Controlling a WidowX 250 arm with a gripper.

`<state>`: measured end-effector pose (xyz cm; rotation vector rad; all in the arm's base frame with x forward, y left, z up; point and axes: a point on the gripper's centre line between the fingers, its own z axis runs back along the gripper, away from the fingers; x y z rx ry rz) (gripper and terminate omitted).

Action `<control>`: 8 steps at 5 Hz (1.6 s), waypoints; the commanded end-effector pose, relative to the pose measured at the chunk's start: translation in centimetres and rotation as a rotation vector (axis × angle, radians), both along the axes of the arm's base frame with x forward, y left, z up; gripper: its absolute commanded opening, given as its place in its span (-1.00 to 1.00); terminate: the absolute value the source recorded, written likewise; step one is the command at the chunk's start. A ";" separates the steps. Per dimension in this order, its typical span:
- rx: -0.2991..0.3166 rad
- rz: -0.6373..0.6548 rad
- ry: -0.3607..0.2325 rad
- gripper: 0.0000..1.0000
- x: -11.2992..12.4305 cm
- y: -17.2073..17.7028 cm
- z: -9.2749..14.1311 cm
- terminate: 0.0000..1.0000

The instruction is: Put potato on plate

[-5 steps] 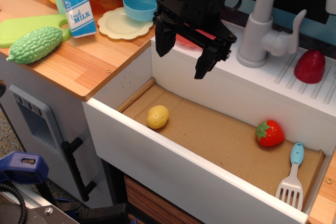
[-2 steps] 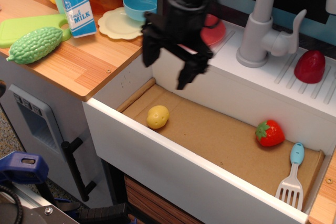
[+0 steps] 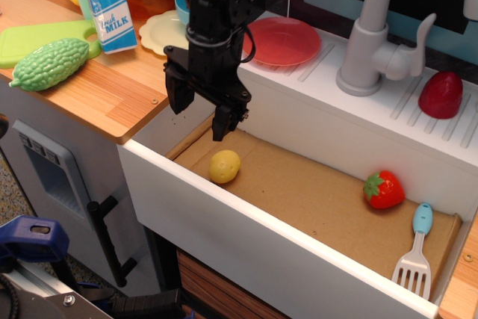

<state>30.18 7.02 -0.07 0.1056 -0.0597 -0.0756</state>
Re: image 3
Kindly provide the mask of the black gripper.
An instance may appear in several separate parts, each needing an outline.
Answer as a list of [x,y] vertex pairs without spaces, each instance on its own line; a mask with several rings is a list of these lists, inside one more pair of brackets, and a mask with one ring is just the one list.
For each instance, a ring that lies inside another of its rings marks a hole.
[[231,25],[221,1],[190,0],[188,50],[164,48],[165,84],[170,107],[180,114],[198,93],[216,105],[213,141],[220,142],[247,117],[249,91],[238,79],[243,29]]

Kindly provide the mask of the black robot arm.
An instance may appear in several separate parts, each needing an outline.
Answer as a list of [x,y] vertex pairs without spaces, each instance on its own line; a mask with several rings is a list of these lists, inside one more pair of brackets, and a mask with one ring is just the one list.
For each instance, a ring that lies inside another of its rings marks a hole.
[[265,10],[265,0],[186,0],[188,48],[165,46],[167,95],[175,114],[196,95],[214,104],[213,139],[221,141],[247,118],[252,95],[238,77],[238,67],[256,50],[243,55],[243,42],[252,39],[249,24]]

